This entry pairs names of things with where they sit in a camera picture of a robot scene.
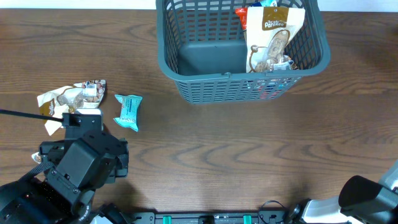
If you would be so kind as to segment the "orange spaghetti pasta package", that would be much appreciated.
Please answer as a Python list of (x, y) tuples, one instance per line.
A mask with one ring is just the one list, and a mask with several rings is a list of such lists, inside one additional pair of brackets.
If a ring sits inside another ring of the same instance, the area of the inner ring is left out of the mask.
[(235, 10), (240, 18), (246, 41), (245, 76), (234, 92), (236, 100), (265, 100), (275, 87), (255, 75), (272, 69), (272, 29), (268, 28), (273, 7), (245, 7)]

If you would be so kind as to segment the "beige snack pouch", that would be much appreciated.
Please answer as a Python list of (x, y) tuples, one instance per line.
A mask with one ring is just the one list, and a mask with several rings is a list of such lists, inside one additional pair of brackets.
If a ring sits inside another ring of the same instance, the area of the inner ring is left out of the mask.
[(40, 164), (42, 162), (42, 159), (41, 159), (41, 156), (40, 156), (40, 152), (33, 153), (31, 155), (31, 158), (34, 160), (34, 162), (36, 162), (38, 164)]
[(248, 73), (262, 73), (284, 59), (284, 50), (302, 28), (306, 10), (294, 7), (249, 7), (246, 19)]
[(37, 97), (41, 115), (61, 118), (63, 113), (97, 109), (106, 91), (106, 80), (88, 80), (48, 91)]

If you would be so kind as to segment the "teal snack wrapper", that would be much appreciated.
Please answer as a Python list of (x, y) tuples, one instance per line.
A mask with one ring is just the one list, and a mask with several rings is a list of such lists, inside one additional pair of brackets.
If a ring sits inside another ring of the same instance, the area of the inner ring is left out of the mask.
[(115, 98), (121, 104), (121, 114), (119, 117), (114, 118), (114, 121), (123, 128), (131, 128), (138, 132), (137, 112), (142, 97), (137, 95), (115, 95)]

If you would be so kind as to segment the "blue Kleenex tissue pack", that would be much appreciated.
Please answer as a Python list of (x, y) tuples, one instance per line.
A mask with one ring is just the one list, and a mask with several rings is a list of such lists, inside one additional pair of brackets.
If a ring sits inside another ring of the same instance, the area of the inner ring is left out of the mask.
[(268, 28), (272, 29), (270, 50), (273, 56), (271, 60), (272, 69), (268, 72), (273, 72), (275, 70), (291, 70), (290, 59), (284, 54), (284, 49), (290, 42), (291, 36), (294, 34), (294, 26), (288, 24), (289, 8), (279, 7), (276, 1), (261, 1), (254, 6), (274, 8), (269, 17), (269, 24), (267, 25)]

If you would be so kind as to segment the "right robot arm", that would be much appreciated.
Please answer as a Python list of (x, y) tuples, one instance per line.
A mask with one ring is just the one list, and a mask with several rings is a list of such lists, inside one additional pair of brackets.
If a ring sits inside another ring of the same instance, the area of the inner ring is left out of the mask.
[(396, 224), (397, 163), (378, 182), (355, 175), (336, 197), (298, 203), (284, 223)]

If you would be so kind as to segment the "grey plastic laundry basket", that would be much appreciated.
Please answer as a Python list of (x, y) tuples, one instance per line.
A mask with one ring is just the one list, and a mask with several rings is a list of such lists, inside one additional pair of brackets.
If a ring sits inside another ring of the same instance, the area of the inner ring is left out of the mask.
[(180, 95), (192, 104), (261, 101), (281, 96), (303, 77), (324, 71), (331, 59), (316, 1), (278, 0), (302, 8), (302, 28), (286, 46), (293, 70), (247, 67), (248, 49), (235, 11), (251, 1), (156, 0), (158, 61)]

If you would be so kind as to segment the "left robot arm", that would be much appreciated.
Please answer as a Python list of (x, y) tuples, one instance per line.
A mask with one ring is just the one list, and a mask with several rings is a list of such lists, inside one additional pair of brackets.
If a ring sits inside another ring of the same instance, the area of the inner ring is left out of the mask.
[(41, 162), (1, 186), (1, 223), (84, 223), (97, 189), (128, 175), (127, 141), (104, 131), (99, 109), (59, 118), (65, 138), (39, 146)]

